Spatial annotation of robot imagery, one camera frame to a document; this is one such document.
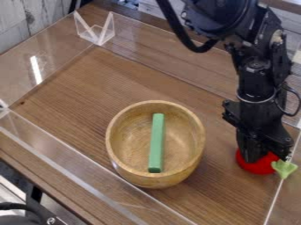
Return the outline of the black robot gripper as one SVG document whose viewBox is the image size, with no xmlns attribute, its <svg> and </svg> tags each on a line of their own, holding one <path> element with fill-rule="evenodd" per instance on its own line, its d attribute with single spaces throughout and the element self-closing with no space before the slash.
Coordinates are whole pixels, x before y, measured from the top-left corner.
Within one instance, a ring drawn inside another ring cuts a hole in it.
<svg viewBox="0 0 301 225">
<path fill-rule="evenodd" d="M 283 113 L 272 101 L 247 103 L 225 99 L 221 119 L 236 129 L 237 151 L 246 163 L 255 163 L 267 152 L 284 161 L 294 139 L 282 123 Z"/>
</svg>

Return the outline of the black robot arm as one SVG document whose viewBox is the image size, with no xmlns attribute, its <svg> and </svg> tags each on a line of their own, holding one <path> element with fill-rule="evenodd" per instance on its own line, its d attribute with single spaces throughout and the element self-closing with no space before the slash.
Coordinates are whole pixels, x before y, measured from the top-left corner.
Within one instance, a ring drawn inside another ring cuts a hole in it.
<svg viewBox="0 0 301 225">
<path fill-rule="evenodd" d="M 280 20 L 258 0 L 183 0 L 181 18 L 208 41 L 193 51 L 225 42 L 237 73 L 236 100 L 223 102 L 223 120 L 236 128 L 239 154 L 255 163 L 268 153 L 284 160 L 292 139 L 282 125 L 291 61 Z"/>
</svg>

